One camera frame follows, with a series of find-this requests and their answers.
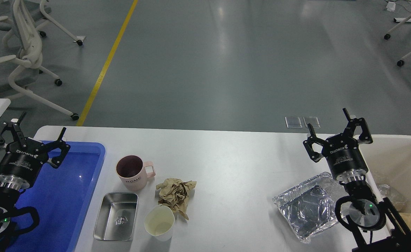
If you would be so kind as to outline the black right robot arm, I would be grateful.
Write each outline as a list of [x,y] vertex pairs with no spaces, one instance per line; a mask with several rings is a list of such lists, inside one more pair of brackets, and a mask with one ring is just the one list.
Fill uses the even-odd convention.
[[387,197],[378,198],[368,183],[369,168],[359,146],[373,142],[364,118],[351,118],[344,131],[319,138],[311,123],[310,136],[303,142],[309,158],[326,159],[333,179],[344,187],[347,195],[335,204],[340,224],[351,231],[356,248],[353,252],[411,252],[411,230]]

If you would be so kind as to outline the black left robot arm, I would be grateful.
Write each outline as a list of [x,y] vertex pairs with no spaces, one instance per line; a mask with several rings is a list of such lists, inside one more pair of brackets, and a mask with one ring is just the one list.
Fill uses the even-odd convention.
[[57,169],[70,150],[64,140],[63,127],[58,139],[43,143],[24,136],[18,119],[0,123],[0,149],[5,155],[0,161],[0,252],[4,252],[14,237],[31,232],[40,222],[35,207],[17,208],[20,196],[35,185],[44,164]]

